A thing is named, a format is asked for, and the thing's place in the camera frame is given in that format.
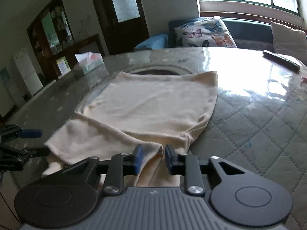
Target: blue cushion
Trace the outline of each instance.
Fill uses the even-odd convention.
[[[175,27],[179,27],[182,24],[194,22],[199,19],[205,18],[170,21],[168,24],[168,47],[176,47]],[[232,18],[222,18],[222,20],[234,39],[261,41],[273,44],[271,24]]]
[[[166,43],[168,39],[168,33],[161,33],[150,37],[149,39],[141,42],[134,47],[134,51],[144,50],[144,49],[162,49],[166,48]]]

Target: windowsill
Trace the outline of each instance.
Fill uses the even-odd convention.
[[[200,1],[200,6],[201,6],[201,11],[205,12],[221,11],[221,12],[250,14],[250,15],[272,18],[283,22],[288,22],[295,26],[305,28],[303,18],[280,9],[267,7],[263,5],[237,2],[237,1],[209,0],[209,1]]]

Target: ribbed gray surface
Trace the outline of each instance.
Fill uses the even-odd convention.
[[[24,225],[22,230],[35,230]],[[128,188],[121,196],[106,198],[90,217],[65,230],[234,230],[206,202],[174,188]],[[285,230],[284,226],[272,228]]]

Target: butterfly print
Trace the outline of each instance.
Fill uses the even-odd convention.
[[[206,21],[208,21],[209,19],[200,19],[200,20],[198,20],[199,22],[206,22]]]
[[[201,28],[199,28],[196,31],[192,30],[191,33],[184,32],[183,34],[185,34],[188,38],[195,38],[195,37],[202,37],[203,36],[203,34],[201,33]]]
[[[189,47],[198,47],[197,45],[193,44],[193,43],[188,43]]]
[[[216,23],[205,23],[203,24],[203,27],[209,30],[210,33],[220,33],[223,31],[222,25],[219,21]]]
[[[211,38],[215,40],[216,44],[219,47],[222,47],[224,45],[226,45],[226,46],[232,46],[233,45],[232,40],[231,40],[229,35],[225,35],[224,37],[214,37],[214,36],[212,36]]]
[[[192,25],[194,25],[194,22],[189,22],[189,23],[181,25],[180,28],[185,28],[185,27],[192,26]]]
[[[209,46],[209,41],[205,40],[201,46],[202,47],[208,47]]]

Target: tissue box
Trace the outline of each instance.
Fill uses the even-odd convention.
[[[100,53],[81,53],[75,54],[75,57],[79,63],[79,66],[82,68],[84,74],[89,73],[91,70],[103,64],[103,59]]]

